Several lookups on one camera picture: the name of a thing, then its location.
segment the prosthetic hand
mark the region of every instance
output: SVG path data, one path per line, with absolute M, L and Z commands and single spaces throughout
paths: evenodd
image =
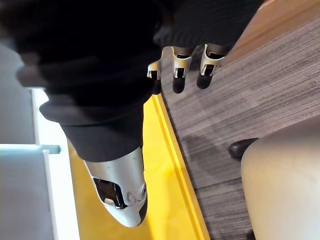
M 162 48 L 172 46 L 172 88 L 181 93 L 204 45 L 196 84 L 205 89 L 262 3 L 12 0 L 0 4 L 0 40 L 21 54 L 20 83 L 45 89 L 40 111 L 84 159 L 101 203 L 135 227 L 148 202 L 143 104 L 161 92 Z

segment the yellow edge strip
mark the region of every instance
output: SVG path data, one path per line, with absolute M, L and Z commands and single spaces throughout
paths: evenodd
M 200 206 L 189 178 L 189 174 L 181 154 L 175 132 L 171 125 L 164 100 L 159 95 L 152 95 L 152 101 L 157 112 L 162 133 L 169 150 L 174 172 L 177 176 L 183 198 L 186 202 L 188 213 L 191 217 L 193 229 L 199 240 L 210 240 L 204 217 L 201 213 Z

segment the robotic finger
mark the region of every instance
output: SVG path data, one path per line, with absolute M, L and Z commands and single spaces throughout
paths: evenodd
M 152 88 L 152 93 L 154 95 L 158 95 L 161 93 L 161 71 L 162 71 L 162 56 L 163 56 L 163 51 L 161 58 L 158 61 L 155 61 L 148 66 L 148 71 L 147 71 L 147 78 L 150 78 L 153 81 L 153 88 Z
M 209 87 L 213 75 L 220 67 L 222 60 L 227 55 L 223 47 L 216 44 L 205 44 L 201 58 L 200 73 L 196 80 L 196 85 L 200 89 Z
M 172 89 L 176 94 L 182 93 L 185 89 L 187 71 L 191 63 L 193 47 L 173 46 L 172 49 Z

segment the yellow floor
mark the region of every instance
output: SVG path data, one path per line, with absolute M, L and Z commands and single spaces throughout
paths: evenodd
M 145 221 L 127 228 L 99 202 L 83 161 L 70 146 L 70 165 L 81 240 L 209 240 L 185 163 L 160 95 L 144 105 Z

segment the striped carpet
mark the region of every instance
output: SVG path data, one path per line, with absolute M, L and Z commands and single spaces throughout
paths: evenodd
M 169 53 L 163 93 L 211 239 L 244 240 L 251 223 L 241 164 L 227 148 L 320 113 L 320 18 L 222 67 L 206 90 L 192 64 L 184 92 L 173 93 Z

